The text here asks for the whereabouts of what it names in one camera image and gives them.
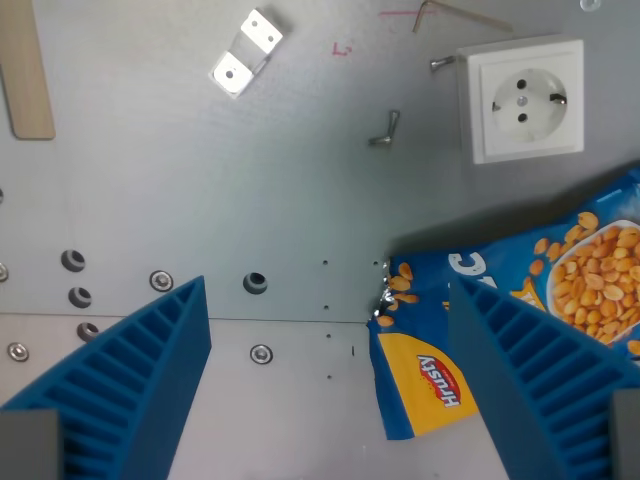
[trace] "peanut bag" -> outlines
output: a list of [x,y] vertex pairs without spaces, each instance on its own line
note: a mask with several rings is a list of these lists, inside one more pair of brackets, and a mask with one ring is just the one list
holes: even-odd
[[368,323],[387,438],[423,435],[477,407],[447,339],[449,281],[509,292],[640,359],[640,169],[559,223],[474,248],[398,255]]

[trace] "gray metal surface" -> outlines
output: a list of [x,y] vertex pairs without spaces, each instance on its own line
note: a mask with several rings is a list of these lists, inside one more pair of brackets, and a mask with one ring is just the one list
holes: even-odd
[[[19,142],[0,115],[4,312],[78,314],[67,293],[83,287],[81,313],[125,315],[158,295],[148,278],[162,269],[176,284],[204,275],[212,317],[364,321],[386,253],[505,205],[520,213],[502,228],[526,226],[524,203],[640,152],[634,0],[594,13],[455,2],[519,37],[585,40],[586,151],[482,168],[461,159],[455,69],[432,76],[429,60],[511,38],[490,27],[434,10],[414,35],[402,12],[419,2],[276,0],[285,38],[232,100],[207,72],[255,3],[34,3],[58,135]],[[391,109],[393,147],[368,147]],[[67,249],[81,273],[61,266]],[[263,295],[242,287],[250,272],[267,278]]]
[[[0,405],[84,345],[78,321],[106,330],[117,320],[0,315],[0,337],[28,344],[32,357],[0,355]],[[211,355],[170,480],[508,480],[480,415],[412,441],[386,440],[364,325],[210,327]],[[273,349],[268,365],[249,357],[260,343]]]

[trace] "bowl of peanuts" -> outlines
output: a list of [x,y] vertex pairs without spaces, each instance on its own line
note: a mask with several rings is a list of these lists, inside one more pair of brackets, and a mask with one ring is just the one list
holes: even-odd
[[618,220],[583,235],[553,263],[547,305],[604,344],[628,335],[640,322],[640,225]]

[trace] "blue plastic gripper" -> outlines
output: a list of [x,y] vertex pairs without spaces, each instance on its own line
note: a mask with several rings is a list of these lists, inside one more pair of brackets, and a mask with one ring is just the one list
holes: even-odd
[[98,335],[2,409],[59,412],[66,480],[166,479],[210,350],[199,277]]
[[449,341],[512,480],[611,479],[612,393],[640,369],[476,280],[451,282]]

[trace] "metal rod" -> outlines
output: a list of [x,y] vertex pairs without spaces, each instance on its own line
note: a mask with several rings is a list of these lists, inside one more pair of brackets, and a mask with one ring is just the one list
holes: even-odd
[[424,16],[424,11],[429,5],[435,5],[440,7],[448,12],[458,15],[459,17],[467,18],[474,22],[484,23],[485,25],[489,25],[490,27],[497,28],[498,30],[503,30],[505,32],[513,32],[513,26],[505,22],[503,20],[498,20],[497,18],[487,17],[486,15],[482,15],[480,13],[470,12],[469,10],[464,10],[462,8],[454,7],[447,3],[440,2],[439,0],[425,0],[420,5],[420,10],[418,11],[418,16],[416,17],[416,22],[413,25],[413,33],[417,33],[420,28],[420,24],[422,23],[422,17]]

